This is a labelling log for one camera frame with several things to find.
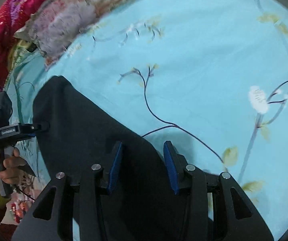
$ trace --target human hand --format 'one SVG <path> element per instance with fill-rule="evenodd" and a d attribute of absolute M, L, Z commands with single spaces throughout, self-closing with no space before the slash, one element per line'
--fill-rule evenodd
<path fill-rule="evenodd" d="M 14 156 L 5 159 L 3 162 L 6 170 L 0 172 L 0 178 L 7 184 L 19 184 L 20 176 L 23 174 L 23 171 L 18 169 L 18 166 L 26 165 L 26 160 L 19 157 L 19 150 L 14 149 Z"/>

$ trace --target black cloth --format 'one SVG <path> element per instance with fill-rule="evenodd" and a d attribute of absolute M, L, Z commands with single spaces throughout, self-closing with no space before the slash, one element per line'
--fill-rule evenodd
<path fill-rule="evenodd" d="M 110 152 L 117 140 L 126 146 L 116 189 L 101 196 L 108 240 L 180 239 L 187 196 L 174 195 L 165 165 L 148 141 L 110 117 L 64 77 L 54 76 L 44 85 L 34 100 L 33 114 L 34 123 L 50 124 L 37 140 L 51 178 L 63 171 L 78 184 L 81 171 Z"/>

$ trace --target floral pillow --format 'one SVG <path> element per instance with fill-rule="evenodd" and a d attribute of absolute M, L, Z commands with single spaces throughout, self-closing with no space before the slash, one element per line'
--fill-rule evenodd
<path fill-rule="evenodd" d="M 46 0 L 15 37 L 33 41 L 45 56 L 45 65 L 58 60 L 79 30 L 94 24 L 125 0 Z"/>

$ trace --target bed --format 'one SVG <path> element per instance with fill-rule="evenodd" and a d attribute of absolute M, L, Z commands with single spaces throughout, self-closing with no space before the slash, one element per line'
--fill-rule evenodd
<path fill-rule="evenodd" d="M 5 85 L 10 122 L 31 123 L 38 91 L 64 76 L 159 153 L 171 140 L 189 163 L 229 171 L 279 240 L 288 229 L 285 6 L 129 0 L 80 34 L 48 71 L 38 50 L 23 54 Z M 50 177 L 36 139 L 17 147 L 45 186 Z"/>

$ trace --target black cable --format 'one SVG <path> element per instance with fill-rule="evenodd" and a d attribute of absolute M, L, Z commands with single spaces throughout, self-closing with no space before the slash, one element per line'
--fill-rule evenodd
<path fill-rule="evenodd" d="M 23 193 L 26 197 L 30 198 L 30 199 L 33 200 L 33 201 L 36 201 L 36 199 L 33 199 L 30 195 L 27 195 L 24 191 L 22 191 L 22 190 L 19 188 L 19 186 L 16 186 L 16 185 L 15 185 L 15 188 L 16 188 L 17 191 Z"/>

